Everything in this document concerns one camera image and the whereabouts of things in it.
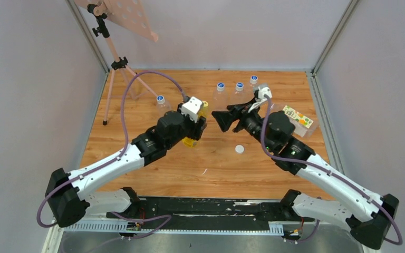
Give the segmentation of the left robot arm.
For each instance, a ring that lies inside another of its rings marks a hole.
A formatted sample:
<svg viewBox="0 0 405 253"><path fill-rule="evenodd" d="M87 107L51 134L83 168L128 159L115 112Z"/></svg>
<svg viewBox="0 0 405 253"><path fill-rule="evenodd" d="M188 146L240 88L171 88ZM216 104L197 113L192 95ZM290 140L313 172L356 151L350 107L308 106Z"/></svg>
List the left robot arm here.
<svg viewBox="0 0 405 253"><path fill-rule="evenodd" d="M199 114L203 107L201 100L191 97L179 104L177 110L166 112L155 126L126 142L116 153L82 169L54 170L39 211L48 204L55 224L61 228L80 221L91 209L90 196L96 189L163 158L184 138L199 140L207 126L205 117Z"/></svg>

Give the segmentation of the yellow label juice bottle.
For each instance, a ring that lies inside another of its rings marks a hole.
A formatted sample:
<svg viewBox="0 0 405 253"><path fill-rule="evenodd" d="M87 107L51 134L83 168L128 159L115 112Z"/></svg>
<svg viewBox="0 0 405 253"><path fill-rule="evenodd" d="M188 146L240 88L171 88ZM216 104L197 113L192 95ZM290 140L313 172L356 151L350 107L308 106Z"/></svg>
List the yellow label juice bottle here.
<svg viewBox="0 0 405 253"><path fill-rule="evenodd" d="M203 106L203 103L202 103L202 108L199 110L199 112L198 112L198 117L200 118L200 117L205 117L205 118L207 118L207 115L208 115L208 107L207 108L205 108L204 106ZM186 147L189 147L189 148L194 148L194 147L196 147L197 146L197 144L198 144L198 141L197 140L194 140L194 139L191 139L191 138L188 138L188 137L185 137L183 140L182 140L182 142L183 142L183 144L186 146Z"/></svg>

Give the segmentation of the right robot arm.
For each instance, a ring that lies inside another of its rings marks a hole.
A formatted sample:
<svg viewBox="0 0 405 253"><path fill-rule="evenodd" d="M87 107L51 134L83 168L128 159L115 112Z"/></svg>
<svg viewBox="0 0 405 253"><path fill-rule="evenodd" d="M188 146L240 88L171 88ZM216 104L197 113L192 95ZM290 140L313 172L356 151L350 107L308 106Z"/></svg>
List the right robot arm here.
<svg viewBox="0 0 405 253"><path fill-rule="evenodd" d="M293 136L294 124L284 111L267 108L260 116L252 102L228 106L225 111L213 111L222 131L247 131L258 140L275 164L284 171L303 178L333 197L332 201L310 197L289 190L281 200L283 218L297 216L325 221L349 232L362 245L379 250L393 228L396 245L402 244L400 229L395 223L399 200L380 195L355 183L329 165L312 148Z"/></svg>

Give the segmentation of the large pineapple juice bottle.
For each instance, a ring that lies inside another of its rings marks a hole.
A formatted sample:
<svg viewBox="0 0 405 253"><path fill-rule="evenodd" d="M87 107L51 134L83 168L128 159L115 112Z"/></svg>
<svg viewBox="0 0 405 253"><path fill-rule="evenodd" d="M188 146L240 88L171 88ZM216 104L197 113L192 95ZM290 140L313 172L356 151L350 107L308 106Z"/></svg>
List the large pineapple juice bottle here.
<svg viewBox="0 0 405 253"><path fill-rule="evenodd" d="M301 113L293 107L285 104L273 104L271 112L283 111L295 126L294 133L301 138L309 138L319 127L319 122L311 116Z"/></svg>

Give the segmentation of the blue Pocari Sweat cap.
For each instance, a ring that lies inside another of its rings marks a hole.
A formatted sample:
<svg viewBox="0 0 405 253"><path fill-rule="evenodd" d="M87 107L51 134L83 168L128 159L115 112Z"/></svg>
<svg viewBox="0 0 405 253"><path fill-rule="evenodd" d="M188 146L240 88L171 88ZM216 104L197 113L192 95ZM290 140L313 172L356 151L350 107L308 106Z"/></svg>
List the blue Pocari Sweat cap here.
<svg viewBox="0 0 405 253"><path fill-rule="evenodd" d="M163 95L157 96L157 103L158 104L164 104L165 103L165 97Z"/></svg>

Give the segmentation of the white bottle cap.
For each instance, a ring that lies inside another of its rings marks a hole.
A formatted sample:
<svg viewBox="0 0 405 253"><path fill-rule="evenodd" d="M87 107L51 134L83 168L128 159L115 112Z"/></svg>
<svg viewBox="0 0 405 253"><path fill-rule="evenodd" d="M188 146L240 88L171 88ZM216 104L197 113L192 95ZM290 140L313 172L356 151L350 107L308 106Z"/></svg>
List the white bottle cap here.
<svg viewBox="0 0 405 253"><path fill-rule="evenodd" d="M244 151L245 151L245 148L244 148L243 145L237 145L237 146L235 146L235 152L236 152L236 153L242 154L242 153L244 153Z"/></svg>

